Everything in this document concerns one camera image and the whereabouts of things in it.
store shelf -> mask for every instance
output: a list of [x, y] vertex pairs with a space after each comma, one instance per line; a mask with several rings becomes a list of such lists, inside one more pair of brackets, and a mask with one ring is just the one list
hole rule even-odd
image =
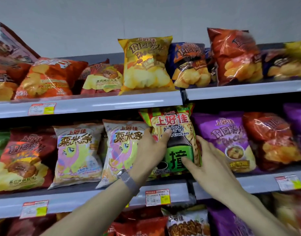
[[[289, 176], [295, 174], [301, 181], [301, 167], [289, 168], [283, 172], [274, 173], [274, 174], [265, 174], [265, 175], [247, 175], [247, 176], [238, 176], [243, 189], [251, 194], [256, 193], [265, 193], [270, 191], [280, 191], [278, 183], [275, 180], [275, 177], [278, 176]], [[197, 182], [193, 182], [193, 188], [197, 200], [200, 199], [209, 199], [211, 196], [206, 193]]]
[[[52, 190], [34, 190], [15, 194], [0, 195], [0, 218], [17, 217], [21, 214], [23, 203], [49, 200], [47, 213], [71, 212], [103, 190], [93, 190], [97, 183], [84, 183]], [[171, 202], [189, 200], [186, 180], [147, 182], [133, 197], [129, 206], [144, 206], [145, 191], [169, 189]]]
[[186, 89], [188, 100], [300, 92], [301, 80]]
[[31, 99], [31, 102], [21, 103], [0, 102], [0, 118], [26, 117], [31, 105], [36, 103], [56, 103], [54, 114], [67, 114], [182, 105], [182, 98], [180, 91], [171, 91], [93, 98], [75, 95], [65, 99]]

wall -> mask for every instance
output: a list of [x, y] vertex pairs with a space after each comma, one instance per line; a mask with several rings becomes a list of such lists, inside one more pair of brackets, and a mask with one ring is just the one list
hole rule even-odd
[[122, 52], [117, 38], [139, 36], [209, 46], [207, 27], [270, 43], [301, 39], [301, 0], [0, 0], [0, 21], [45, 57]]

price tag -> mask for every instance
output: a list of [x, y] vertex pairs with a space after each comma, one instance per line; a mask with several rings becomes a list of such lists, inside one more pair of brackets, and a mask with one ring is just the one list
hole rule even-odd
[[28, 110], [29, 116], [54, 114], [56, 103], [35, 103]]
[[47, 214], [49, 200], [26, 202], [23, 204], [20, 219], [45, 216]]
[[170, 191], [165, 190], [150, 190], [145, 192], [146, 206], [168, 205], [170, 201]]
[[275, 177], [281, 191], [301, 189], [301, 181], [296, 175]]

